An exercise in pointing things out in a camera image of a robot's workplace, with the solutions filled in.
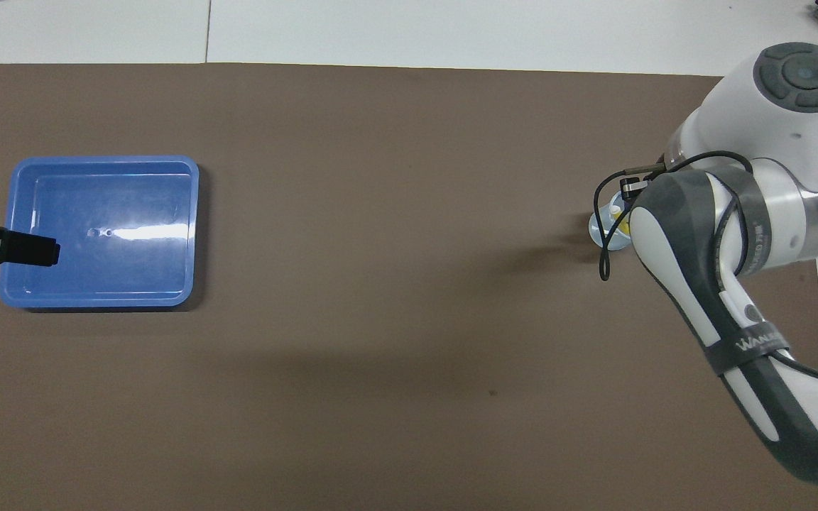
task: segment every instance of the blue plastic tray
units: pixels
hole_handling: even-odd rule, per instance
[[[54,237],[51,268],[4,263],[12,307],[172,307],[195,280],[198,168],[187,156],[29,158],[7,229]]]

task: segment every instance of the white tabletop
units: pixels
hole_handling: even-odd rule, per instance
[[[0,0],[0,62],[724,75],[772,43],[818,43],[812,7],[802,0]]]

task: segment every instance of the white robotic arm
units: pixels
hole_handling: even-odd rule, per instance
[[[752,168],[702,157],[713,150]],[[665,153],[668,169],[688,162],[632,204],[633,246],[760,440],[818,485],[818,371],[736,278],[818,256],[818,46],[766,48],[723,78]]]

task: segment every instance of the circular joint cap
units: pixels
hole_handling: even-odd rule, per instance
[[[756,88],[793,112],[818,112],[818,45],[782,43],[760,53],[753,67]]]

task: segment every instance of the gray grip band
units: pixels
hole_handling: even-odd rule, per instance
[[[769,209],[765,205],[763,191],[760,190],[753,175],[737,167],[718,166],[707,172],[718,178],[722,185],[736,195],[743,227],[743,241],[746,242],[746,254],[737,273],[754,274],[763,269],[772,250],[772,222],[769,220]]]
[[[744,363],[769,355],[779,349],[789,349],[788,341],[774,324],[757,323],[725,336],[704,349],[705,358],[718,376]]]

